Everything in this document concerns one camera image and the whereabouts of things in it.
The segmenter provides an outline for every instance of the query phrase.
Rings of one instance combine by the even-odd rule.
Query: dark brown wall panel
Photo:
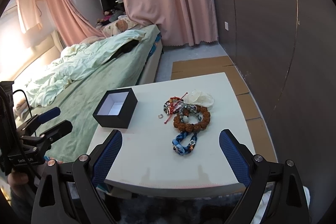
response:
[[[296,0],[235,0],[236,64],[267,119],[285,82],[296,33]]]
[[[293,63],[268,128],[280,161],[293,159],[316,223],[336,195],[336,6],[298,0]]]
[[[236,59],[236,17],[234,0],[214,0],[218,40],[226,50],[233,62]],[[229,30],[225,29],[225,22],[229,24]]]

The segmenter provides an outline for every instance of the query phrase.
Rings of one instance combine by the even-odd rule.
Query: mattress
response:
[[[70,162],[87,152],[98,125],[92,113],[100,99],[107,90],[136,84],[148,53],[160,33],[156,25],[142,30],[146,32],[146,36],[131,52],[102,65],[86,79],[73,82],[51,105],[32,110],[34,115],[56,106],[61,109],[61,115],[41,125],[36,131],[37,135],[65,119],[73,125],[72,132],[52,144],[46,156]]]

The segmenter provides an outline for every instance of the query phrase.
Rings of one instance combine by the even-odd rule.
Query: white towel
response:
[[[17,4],[17,12],[19,15],[19,22],[21,31],[26,33],[34,26],[42,29],[42,23],[35,0],[15,0]]]

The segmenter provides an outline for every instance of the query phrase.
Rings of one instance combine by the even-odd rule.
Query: metal screw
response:
[[[79,157],[79,160],[80,160],[80,161],[86,161],[88,158],[89,158],[88,155],[81,155],[81,156]]]
[[[287,160],[287,165],[288,166],[294,166],[294,162],[292,160]]]
[[[258,162],[261,162],[264,158],[260,155],[254,155],[254,159]]]
[[[50,160],[48,161],[48,166],[53,166],[55,163],[56,163],[55,160]]]

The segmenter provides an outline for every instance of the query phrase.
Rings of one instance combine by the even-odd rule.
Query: gray floor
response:
[[[169,81],[173,62],[227,55],[218,42],[200,43],[195,46],[163,47],[155,82]]]

